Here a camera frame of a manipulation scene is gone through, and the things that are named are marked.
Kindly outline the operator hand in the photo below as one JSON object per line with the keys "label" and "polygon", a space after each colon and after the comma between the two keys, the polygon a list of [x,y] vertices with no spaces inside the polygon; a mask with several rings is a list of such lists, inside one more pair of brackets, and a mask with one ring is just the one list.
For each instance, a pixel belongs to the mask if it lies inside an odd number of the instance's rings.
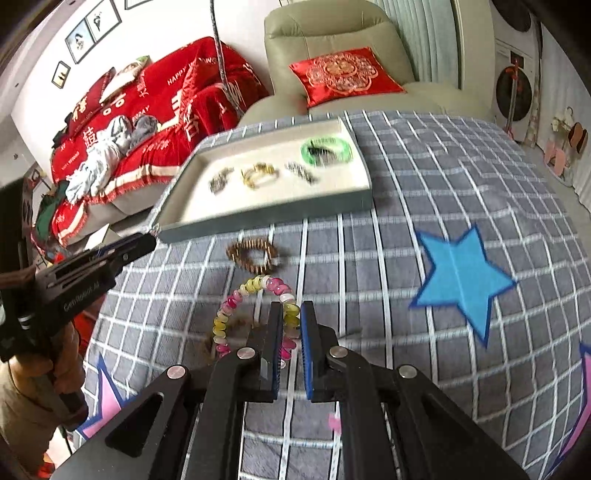
{"label": "operator hand", "polygon": [[54,408],[52,403],[73,394],[85,379],[79,355],[79,335],[69,323],[62,331],[55,360],[23,354],[1,365],[1,436],[8,443],[48,442],[61,423],[81,415]]}

